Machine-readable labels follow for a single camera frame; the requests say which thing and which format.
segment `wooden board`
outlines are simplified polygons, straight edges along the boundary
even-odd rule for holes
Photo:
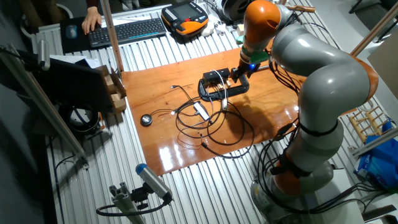
[[[171,89],[170,86],[184,86],[192,98],[196,97],[198,96],[198,81],[203,73],[211,69],[236,67],[239,62],[239,52],[240,49],[234,49],[157,68],[123,73],[123,84],[145,159],[147,165],[157,175],[214,157],[214,154],[200,147],[201,141],[206,142],[212,150],[220,154],[250,145],[252,133],[247,125],[245,125],[242,141],[233,146],[221,146],[209,138],[192,139],[179,134],[176,128],[176,116],[172,116],[170,112],[154,114],[153,123],[149,127],[143,127],[140,124],[140,118],[144,114],[151,114],[159,109],[174,110],[188,101],[181,89]],[[292,76],[301,83],[305,80],[304,77]],[[255,130],[254,143],[259,143],[273,138],[279,128],[297,117],[297,96],[292,90],[279,83],[269,70],[253,74],[249,83],[250,89],[247,93],[231,97],[229,101],[236,105],[242,115],[252,124]],[[211,113],[211,103],[203,103],[203,105]],[[220,103],[215,102],[214,111],[218,110],[220,110]],[[195,109],[190,106],[183,112],[193,114]],[[203,121],[200,116],[180,115],[180,117],[188,125]],[[221,124],[222,117],[223,115],[210,128],[210,131]],[[197,137],[200,133],[206,134],[206,130],[187,129],[185,131]],[[241,133],[241,121],[228,114],[225,122],[212,137],[217,141],[229,143],[238,140]]]

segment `sleeve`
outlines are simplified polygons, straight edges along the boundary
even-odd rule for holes
[[[100,3],[100,0],[86,0],[87,2],[87,8],[89,7],[98,7],[98,4]]]

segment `tape roll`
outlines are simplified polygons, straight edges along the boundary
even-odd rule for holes
[[[222,0],[223,13],[232,21],[243,19],[244,12],[251,2],[251,0]]]

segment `keyboard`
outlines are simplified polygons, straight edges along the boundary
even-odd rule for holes
[[[147,40],[166,34],[160,18],[146,19],[115,26],[119,44]],[[88,34],[91,47],[104,47],[111,45],[107,28],[97,28]]]

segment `small round black object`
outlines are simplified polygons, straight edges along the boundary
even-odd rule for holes
[[[149,114],[144,114],[141,117],[141,125],[149,126],[152,124],[152,116]]]

